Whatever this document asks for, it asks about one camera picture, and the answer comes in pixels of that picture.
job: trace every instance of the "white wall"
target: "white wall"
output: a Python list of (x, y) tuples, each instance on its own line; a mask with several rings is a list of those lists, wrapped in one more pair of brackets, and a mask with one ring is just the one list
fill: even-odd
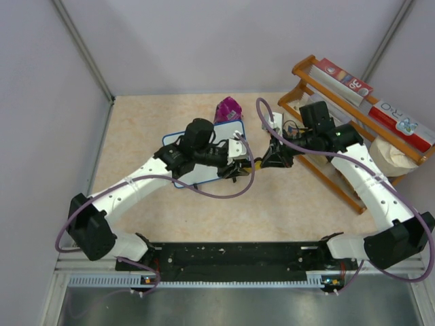
[(0, 11), (0, 324), (36, 325), (108, 105), (48, 0)]
[(309, 54), (361, 75), (396, 0), (63, 0), (116, 95), (280, 91)]
[[(435, 130), (435, 2), (420, 0), (375, 71), (375, 95)], [(421, 211), (435, 216), (435, 157), (409, 175), (398, 189)], [(435, 273), (431, 275), (435, 294)]]

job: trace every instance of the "box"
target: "box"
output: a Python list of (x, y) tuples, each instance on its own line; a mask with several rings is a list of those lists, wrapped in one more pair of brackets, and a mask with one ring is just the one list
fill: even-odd
[(373, 91), (371, 86), (326, 58), (313, 65), (311, 75), (355, 106), (360, 106), (361, 102)]
[(373, 105), (368, 115), (422, 153), (435, 143), (434, 131), (384, 100)]

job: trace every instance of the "blue-edged whiteboard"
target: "blue-edged whiteboard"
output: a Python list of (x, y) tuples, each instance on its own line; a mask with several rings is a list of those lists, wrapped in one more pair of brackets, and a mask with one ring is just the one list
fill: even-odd
[[(221, 124), (215, 125), (216, 139), (214, 143), (220, 142), (222, 139), (228, 139), (234, 137), (234, 132), (242, 132), (245, 137), (245, 127), (241, 120), (222, 122)], [(174, 134), (167, 134), (163, 136), (163, 145), (168, 145), (174, 143), (180, 135), (184, 134), (184, 131), (176, 132)], [(180, 181), (187, 183), (188, 185), (200, 184), (210, 181), (219, 180), (218, 168), (212, 166), (204, 166), (196, 164), (193, 171), (179, 178)], [(182, 185), (175, 183), (177, 188), (183, 188)]]

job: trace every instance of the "wooden table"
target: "wooden table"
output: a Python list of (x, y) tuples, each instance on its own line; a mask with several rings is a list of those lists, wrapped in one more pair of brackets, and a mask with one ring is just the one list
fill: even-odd
[[(243, 108), (247, 140), (263, 156), (269, 135), (261, 129), (255, 102), (264, 97), (274, 111), (283, 93), (119, 96), (116, 99), (94, 192), (129, 175), (162, 145), (162, 136), (182, 131), (196, 117), (213, 121), (216, 105), (232, 96)], [(221, 180), (201, 189), (233, 194), (237, 183)], [(117, 226), (151, 241), (297, 241), (318, 240), (334, 232), (375, 231), (369, 212), (357, 215), (297, 160), (291, 169), (258, 171), (252, 188), (232, 200), (207, 198), (168, 185), (127, 211)]]

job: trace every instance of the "purple bag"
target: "purple bag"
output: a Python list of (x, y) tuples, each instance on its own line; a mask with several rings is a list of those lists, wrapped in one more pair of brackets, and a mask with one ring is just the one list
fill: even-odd
[(216, 107), (214, 123), (241, 120), (242, 108), (231, 96), (225, 98)]

